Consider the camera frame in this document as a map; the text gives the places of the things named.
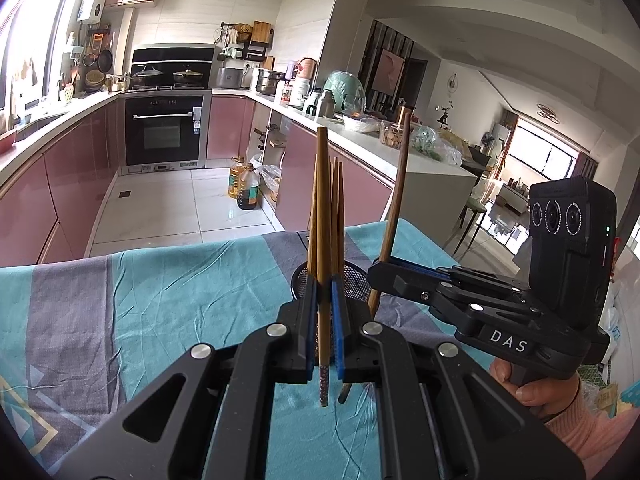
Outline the right pink sleeve forearm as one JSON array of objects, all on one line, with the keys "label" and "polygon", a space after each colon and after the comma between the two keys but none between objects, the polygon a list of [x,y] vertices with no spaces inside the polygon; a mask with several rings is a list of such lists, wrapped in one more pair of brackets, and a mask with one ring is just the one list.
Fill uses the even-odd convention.
[{"label": "right pink sleeve forearm", "polygon": [[609,418],[591,413],[582,390],[544,424],[581,461],[587,479],[639,478],[639,409]]}]

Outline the right hand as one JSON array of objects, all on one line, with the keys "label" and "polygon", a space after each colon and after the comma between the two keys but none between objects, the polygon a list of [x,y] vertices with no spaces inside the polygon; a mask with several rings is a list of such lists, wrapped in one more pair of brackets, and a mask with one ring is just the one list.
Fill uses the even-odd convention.
[{"label": "right hand", "polygon": [[544,378],[517,386],[511,382],[512,365],[498,358],[490,364],[489,374],[518,402],[526,408],[533,408],[539,418],[559,415],[570,407],[580,393],[577,374],[567,380]]}]

